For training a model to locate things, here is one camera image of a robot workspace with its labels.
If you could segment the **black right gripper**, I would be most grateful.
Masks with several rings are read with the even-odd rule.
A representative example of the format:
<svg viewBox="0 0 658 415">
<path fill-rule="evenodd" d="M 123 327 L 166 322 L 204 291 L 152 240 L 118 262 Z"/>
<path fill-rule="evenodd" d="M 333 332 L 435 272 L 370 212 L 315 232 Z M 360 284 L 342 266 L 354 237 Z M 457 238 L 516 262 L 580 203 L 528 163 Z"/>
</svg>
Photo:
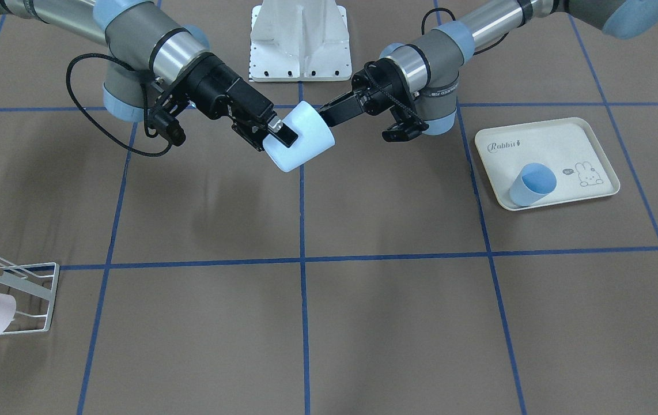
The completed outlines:
<svg viewBox="0 0 658 415">
<path fill-rule="evenodd" d="M 198 111 L 211 120 L 228 116 L 232 120 L 232 130 L 258 152 L 265 150 L 263 141 L 268 133 L 284 147 L 292 147 L 299 136 L 281 118 L 271 118 L 266 126 L 262 126 L 232 116 L 226 91 L 240 78 L 243 79 L 215 54 L 205 53 L 196 59 L 195 65 L 184 77 L 181 91 L 195 103 Z"/>
</svg>

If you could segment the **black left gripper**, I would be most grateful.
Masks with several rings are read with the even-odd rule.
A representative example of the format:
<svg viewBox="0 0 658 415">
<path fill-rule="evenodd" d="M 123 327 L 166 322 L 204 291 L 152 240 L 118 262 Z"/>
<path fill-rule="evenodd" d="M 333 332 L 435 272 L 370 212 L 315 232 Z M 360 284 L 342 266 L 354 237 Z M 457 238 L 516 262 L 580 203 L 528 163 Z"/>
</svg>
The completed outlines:
<svg viewBox="0 0 658 415">
<path fill-rule="evenodd" d="M 319 108 L 319 116 L 329 128 L 352 120 L 356 116 L 379 115 L 400 108 L 414 120 L 398 121 L 382 131 L 386 142 L 410 142 L 422 135 L 428 123 L 421 122 L 418 111 L 410 99 L 406 78 L 390 59 L 379 59 L 364 64 L 352 76 L 352 93 L 345 93 Z"/>
</svg>

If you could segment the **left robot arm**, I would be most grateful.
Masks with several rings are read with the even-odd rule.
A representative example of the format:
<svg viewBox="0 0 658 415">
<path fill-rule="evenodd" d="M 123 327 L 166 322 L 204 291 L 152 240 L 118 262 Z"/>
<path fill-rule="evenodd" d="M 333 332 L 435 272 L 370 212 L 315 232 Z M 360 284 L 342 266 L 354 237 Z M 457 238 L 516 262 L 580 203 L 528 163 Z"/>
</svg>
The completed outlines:
<svg viewBox="0 0 658 415">
<path fill-rule="evenodd" d="M 632 39 L 658 23 L 658 1 L 490 1 L 408 44 L 390 44 L 353 74 L 351 90 L 319 108 L 335 127 L 359 115 L 390 111 L 388 142 L 440 135 L 455 125 L 460 69 L 509 32 L 554 13 L 570 16 L 616 39 Z"/>
</svg>

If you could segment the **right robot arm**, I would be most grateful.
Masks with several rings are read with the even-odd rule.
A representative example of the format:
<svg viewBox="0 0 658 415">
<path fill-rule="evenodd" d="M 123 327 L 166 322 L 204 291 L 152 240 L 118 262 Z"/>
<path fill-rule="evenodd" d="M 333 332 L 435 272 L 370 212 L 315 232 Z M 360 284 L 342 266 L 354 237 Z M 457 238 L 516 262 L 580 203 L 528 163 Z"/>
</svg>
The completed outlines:
<svg viewBox="0 0 658 415">
<path fill-rule="evenodd" d="M 134 86 L 119 94 L 107 86 L 109 107 L 126 103 L 146 134 L 163 137 L 169 148 L 185 140 L 177 116 L 189 104 L 211 120 L 230 118 L 232 129 L 259 152 L 269 135 L 286 148 L 297 140 L 271 100 L 153 1 L 0 1 L 0 15 L 41 21 L 105 45 L 102 58 L 115 65 L 115 78 Z"/>
</svg>

